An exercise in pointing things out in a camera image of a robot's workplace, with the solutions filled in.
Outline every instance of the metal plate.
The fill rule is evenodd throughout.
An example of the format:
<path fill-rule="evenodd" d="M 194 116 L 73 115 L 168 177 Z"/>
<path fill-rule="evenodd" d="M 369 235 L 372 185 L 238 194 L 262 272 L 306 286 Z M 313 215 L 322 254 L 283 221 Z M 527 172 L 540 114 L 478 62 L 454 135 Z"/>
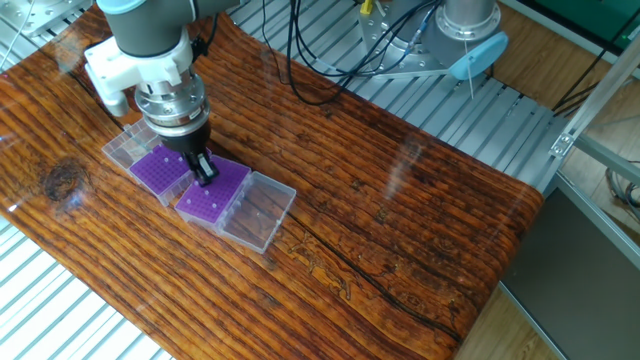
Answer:
<path fill-rule="evenodd" d="M 0 20 L 14 29 L 19 29 L 29 17 L 22 34 L 34 37 L 42 34 L 52 25 L 62 21 L 80 8 L 87 8 L 87 0 L 32 0 L 35 1 L 31 12 L 29 0 L 0 0 Z"/>

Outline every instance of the clear plastic lid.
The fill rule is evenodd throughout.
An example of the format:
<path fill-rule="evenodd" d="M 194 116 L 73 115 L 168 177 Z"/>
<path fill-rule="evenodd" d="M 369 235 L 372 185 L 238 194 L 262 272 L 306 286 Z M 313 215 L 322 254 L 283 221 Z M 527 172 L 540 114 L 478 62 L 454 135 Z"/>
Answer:
<path fill-rule="evenodd" d="M 264 253 L 296 191 L 230 160 L 212 156 L 220 175 L 207 186 L 194 183 L 176 210 L 187 222 Z"/>
<path fill-rule="evenodd" d="M 193 181 L 193 173 L 179 153 L 167 149 L 143 120 L 126 125 L 124 132 L 102 148 L 116 165 L 146 187 L 163 206 Z"/>
<path fill-rule="evenodd" d="M 218 220 L 219 234 L 262 254 L 295 197 L 295 189 L 254 172 L 225 217 Z"/>

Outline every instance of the cylindrical metal component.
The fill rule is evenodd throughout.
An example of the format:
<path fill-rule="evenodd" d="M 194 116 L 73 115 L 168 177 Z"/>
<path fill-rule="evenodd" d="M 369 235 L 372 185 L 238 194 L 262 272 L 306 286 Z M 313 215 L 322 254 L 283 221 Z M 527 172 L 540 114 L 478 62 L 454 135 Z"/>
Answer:
<path fill-rule="evenodd" d="M 452 23 L 465 27 L 485 22 L 493 13 L 496 0 L 445 0 L 444 15 Z"/>
<path fill-rule="evenodd" d="M 496 0 L 446 0 L 436 11 L 436 22 L 452 39 L 478 41 L 495 33 L 500 16 Z"/>
<path fill-rule="evenodd" d="M 163 137 L 181 137 L 189 135 L 209 119 L 210 106 L 204 92 L 202 79 L 190 74 L 178 87 L 166 84 L 149 83 L 138 85 L 135 94 L 136 104 L 144 119 L 155 133 Z M 150 89 L 172 89 L 175 92 L 149 92 Z"/>

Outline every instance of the wood grain surface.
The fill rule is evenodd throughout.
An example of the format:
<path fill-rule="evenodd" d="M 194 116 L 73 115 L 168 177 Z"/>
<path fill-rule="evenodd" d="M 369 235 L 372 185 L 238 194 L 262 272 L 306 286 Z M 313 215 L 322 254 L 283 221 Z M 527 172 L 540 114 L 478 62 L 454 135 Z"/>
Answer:
<path fill-rule="evenodd" d="M 108 36 L 94 7 L 0 78 L 4 216 L 179 359 L 454 356 L 538 192 L 353 94 L 302 104 L 224 16 L 196 64 L 211 149 L 298 191 L 256 254 L 184 223 L 100 151 L 140 117 L 108 115 L 84 73 Z M 294 73 L 326 96 L 329 81 Z"/>

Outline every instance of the white plastic mount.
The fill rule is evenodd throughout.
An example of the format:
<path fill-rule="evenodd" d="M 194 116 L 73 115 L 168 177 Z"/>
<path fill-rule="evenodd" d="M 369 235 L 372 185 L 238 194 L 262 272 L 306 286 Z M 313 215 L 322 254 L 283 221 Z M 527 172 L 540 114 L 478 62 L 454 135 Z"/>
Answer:
<path fill-rule="evenodd" d="M 116 39 L 111 37 L 85 51 L 84 56 L 91 82 L 115 116 L 124 116 L 129 111 L 124 89 L 140 83 L 162 81 L 177 86 L 182 82 L 180 74 L 189 69 L 193 60 L 186 28 L 182 30 L 178 45 L 163 55 L 150 58 L 129 56 L 120 51 Z"/>

